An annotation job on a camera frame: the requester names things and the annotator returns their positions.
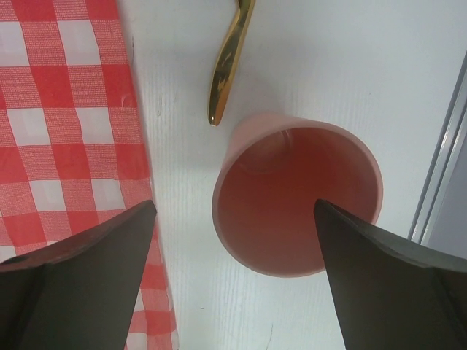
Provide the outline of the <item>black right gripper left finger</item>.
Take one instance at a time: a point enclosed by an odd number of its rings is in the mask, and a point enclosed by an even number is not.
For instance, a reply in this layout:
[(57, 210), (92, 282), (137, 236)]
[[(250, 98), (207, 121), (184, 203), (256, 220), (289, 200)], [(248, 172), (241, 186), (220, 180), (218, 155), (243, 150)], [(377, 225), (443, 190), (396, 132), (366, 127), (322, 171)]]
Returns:
[(106, 222), (1, 263), (2, 349), (123, 349), (156, 208)]

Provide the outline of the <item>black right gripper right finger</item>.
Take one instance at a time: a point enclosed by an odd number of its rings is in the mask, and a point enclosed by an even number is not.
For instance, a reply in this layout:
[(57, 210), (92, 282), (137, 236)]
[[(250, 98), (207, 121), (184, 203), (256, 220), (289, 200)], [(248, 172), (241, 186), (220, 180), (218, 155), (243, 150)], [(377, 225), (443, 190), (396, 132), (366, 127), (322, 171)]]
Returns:
[(347, 349), (466, 348), (466, 260), (328, 201), (314, 219)]

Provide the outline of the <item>red white checkered cloth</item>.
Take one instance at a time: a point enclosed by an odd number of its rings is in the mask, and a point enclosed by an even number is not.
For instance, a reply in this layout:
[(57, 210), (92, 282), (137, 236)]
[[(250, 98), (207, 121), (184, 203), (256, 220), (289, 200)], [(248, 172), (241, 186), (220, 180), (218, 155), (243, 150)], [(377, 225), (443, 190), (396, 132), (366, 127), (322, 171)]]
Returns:
[(1, 3), (1, 258), (151, 199), (115, 1)]

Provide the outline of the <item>pink plastic cup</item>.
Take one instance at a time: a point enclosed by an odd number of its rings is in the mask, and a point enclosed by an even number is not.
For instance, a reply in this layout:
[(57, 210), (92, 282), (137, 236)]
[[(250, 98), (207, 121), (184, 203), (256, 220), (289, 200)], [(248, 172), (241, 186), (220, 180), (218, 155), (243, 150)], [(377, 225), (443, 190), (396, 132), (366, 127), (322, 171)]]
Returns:
[(382, 174), (357, 136), (330, 123), (271, 112), (235, 127), (212, 195), (216, 234), (235, 260), (280, 278), (322, 271), (313, 214), (319, 199), (377, 221)]

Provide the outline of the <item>gold table knife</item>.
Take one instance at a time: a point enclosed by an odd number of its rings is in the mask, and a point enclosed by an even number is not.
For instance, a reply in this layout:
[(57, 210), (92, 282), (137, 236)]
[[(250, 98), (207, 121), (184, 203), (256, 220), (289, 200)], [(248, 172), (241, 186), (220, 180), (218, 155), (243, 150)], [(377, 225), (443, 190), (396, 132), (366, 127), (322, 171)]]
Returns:
[(256, 0), (239, 0), (237, 3), (238, 9), (223, 41), (212, 76), (208, 103), (211, 126), (218, 126), (223, 118)]

